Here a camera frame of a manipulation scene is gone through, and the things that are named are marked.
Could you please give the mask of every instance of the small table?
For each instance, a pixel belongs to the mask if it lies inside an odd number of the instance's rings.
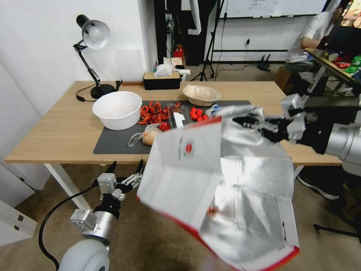
[[[338,68],[334,63],[332,63],[332,61],[329,61],[328,58],[318,54],[319,50],[306,48],[305,51],[309,53],[315,59],[315,61],[321,65],[321,68],[319,69],[319,71],[315,76],[314,82],[310,85],[310,87],[307,90],[309,93],[313,91],[313,89],[315,88],[315,86],[317,85],[317,83],[319,82],[319,80],[321,79],[321,77],[323,76],[326,70],[330,71],[337,78],[341,79],[341,81],[335,87],[334,92],[338,91],[344,82],[348,84],[358,84],[358,81],[352,78],[352,74],[345,72],[344,69]]]
[[[94,154],[93,149],[103,131],[100,120],[92,113],[92,102],[80,102],[75,98],[77,90],[92,85],[89,81],[77,81],[37,125],[5,158],[7,163],[44,163],[65,192],[71,196],[79,192],[62,164],[136,164],[148,158],[146,154]],[[133,91],[143,100],[186,100],[182,89],[189,82],[181,82],[178,90],[145,90],[143,86],[121,86],[120,90]],[[264,108],[266,114],[282,114],[280,105],[284,93],[274,82],[197,82],[217,89],[222,100],[249,100]],[[83,91],[91,99],[90,91]],[[297,166],[295,175],[304,165],[340,165],[336,157],[320,155],[312,148],[293,145],[287,141],[282,146]],[[91,209],[83,196],[73,199],[78,208]]]

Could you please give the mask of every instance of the lamp shade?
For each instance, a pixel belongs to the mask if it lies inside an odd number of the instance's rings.
[[[89,48],[100,49],[108,43],[110,30],[102,21],[89,20],[87,16],[79,15],[76,22],[81,27],[83,40]]]

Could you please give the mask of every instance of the printed logo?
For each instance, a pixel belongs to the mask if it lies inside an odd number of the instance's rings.
[[[183,145],[183,156],[184,157],[193,157],[194,153],[194,141],[192,139],[187,139]]]

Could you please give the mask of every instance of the foil-lined paper bag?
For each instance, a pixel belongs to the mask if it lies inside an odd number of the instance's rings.
[[[299,251],[293,164],[280,144],[232,120],[250,114],[263,118],[259,107],[227,107],[157,135],[137,195],[235,269],[270,270]]]

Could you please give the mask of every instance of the lamp arm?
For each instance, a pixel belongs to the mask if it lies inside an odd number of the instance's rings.
[[[99,78],[99,76],[96,74],[96,72],[91,67],[89,67],[88,63],[85,61],[85,59],[84,59],[84,57],[82,55],[82,50],[87,48],[87,46],[81,45],[82,42],[83,42],[83,40],[81,40],[77,44],[74,44],[73,47],[74,47],[75,51],[78,53],[81,60],[83,61],[86,68],[88,69],[88,72],[90,73],[91,77],[95,81],[97,87],[100,87],[100,78]]]

